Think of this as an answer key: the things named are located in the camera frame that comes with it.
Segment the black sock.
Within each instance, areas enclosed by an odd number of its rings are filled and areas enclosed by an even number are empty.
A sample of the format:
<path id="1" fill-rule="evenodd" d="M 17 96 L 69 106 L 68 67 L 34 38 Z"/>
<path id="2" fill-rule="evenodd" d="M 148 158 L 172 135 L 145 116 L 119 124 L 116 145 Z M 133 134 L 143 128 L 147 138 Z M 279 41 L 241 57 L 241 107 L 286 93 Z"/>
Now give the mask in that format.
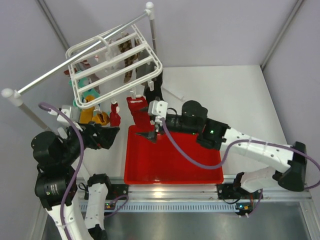
<path id="1" fill-rule="evenodd" d="M 154 94 L 155 98 L 163 101 L 162 84 L 163 84 L 163 71 L 155 78 L 154 82 Z"/>
<path id="2" fill-rule="evenodd" d="M 147 85 L 144 87 L 143 95 L 146 99 L 147 104 L 149 105 L 152 101 L 156 99 L 156 90 L 151 90 L 150 87 Z"/>

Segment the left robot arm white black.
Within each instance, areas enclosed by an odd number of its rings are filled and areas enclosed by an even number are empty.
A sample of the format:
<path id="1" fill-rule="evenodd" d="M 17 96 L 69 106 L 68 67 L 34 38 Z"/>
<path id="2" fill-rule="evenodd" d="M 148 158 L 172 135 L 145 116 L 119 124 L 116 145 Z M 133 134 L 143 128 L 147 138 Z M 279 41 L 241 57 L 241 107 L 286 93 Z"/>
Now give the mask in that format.
<path id="1" fill-rule="evenodd" d="M 67 128 L 65 139 L 52 131 L 33 138 L 31 147 L 37 161 L 38 175 L 34 192 L 42 207 L 55 222 L 63 240 L 106 240 L 104 227 L 105 201 L 114 187 L 105 174 L 93 174 L 87 180 L 88 202 L 83 216 L 76 183 L 75 160 L 82 160 L 85 149 L 110 149 L 119 132 L 118 126 L 97 123 Z"/>

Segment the white plastic sock hanger frame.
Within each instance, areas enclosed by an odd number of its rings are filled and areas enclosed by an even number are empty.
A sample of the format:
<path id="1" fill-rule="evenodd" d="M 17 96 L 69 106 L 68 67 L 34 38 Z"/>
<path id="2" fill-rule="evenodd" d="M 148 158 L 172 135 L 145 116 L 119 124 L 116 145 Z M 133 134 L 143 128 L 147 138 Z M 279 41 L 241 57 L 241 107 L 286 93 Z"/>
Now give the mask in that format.
<path id="1" fill-rule="evenodd" d="M 143 84 L 153 91 L 153 81 L 163 71 L 162 62 L 135 24 L 107 40 L 113 31 L 73 45 L 65 53 L 66 58 L 74 57 L 97 44 L 68 65 L 73 105 L 80 109 L 115 99 Z"/>

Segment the grey sock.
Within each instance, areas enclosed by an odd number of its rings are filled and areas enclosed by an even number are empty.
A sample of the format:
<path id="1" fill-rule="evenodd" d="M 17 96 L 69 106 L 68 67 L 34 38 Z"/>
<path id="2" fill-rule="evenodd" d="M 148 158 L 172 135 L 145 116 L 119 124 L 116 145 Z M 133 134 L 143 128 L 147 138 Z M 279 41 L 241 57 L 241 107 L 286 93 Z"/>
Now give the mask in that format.
<path id="1" fill-rule="evenodd" d="M 154 70 L 155 70 L 155 64 L 153 61 L 147 62 L 143 65 L 140 65 L 135 69 L 136 79 L 144 77 L 144 76 L 152 73 Z"/>

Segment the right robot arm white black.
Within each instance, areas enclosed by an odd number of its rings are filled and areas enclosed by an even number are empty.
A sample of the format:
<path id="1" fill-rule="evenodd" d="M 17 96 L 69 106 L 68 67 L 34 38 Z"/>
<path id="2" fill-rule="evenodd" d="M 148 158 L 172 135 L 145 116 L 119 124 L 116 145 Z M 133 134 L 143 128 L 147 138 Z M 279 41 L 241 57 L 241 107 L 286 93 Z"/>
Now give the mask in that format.
<path id="1" fill-rule="evenodd" d="M 139 112 L 147 113 L 155 126 L 152 131 L 141 132 L 140 136 L 155 143 L 158 133 L 166 134 L 180 155 L 201 169 L 220 168 L 228 153 L 236 153 L 266 165 L 265 168 L 236 175 L 233 192 L 238 198 L 246 198 L 250 193 L 276 185 L 292 192 L 306 189 L 307 157 L 303 143 L 281 145 L 254 138 L 226 123 L 208 118 L 208 109 L 195 100 L 186 101 L 182 105 L 181 114 L 169 114 L 168 109 L 168 103 L 163 100 L 153 100 L 140 108 Z M 172 133 L 195 135 L 196 143 L 201 147 L 224 152 L 221 162 L 205 165 L 192 159 L 174 140 Z"/>

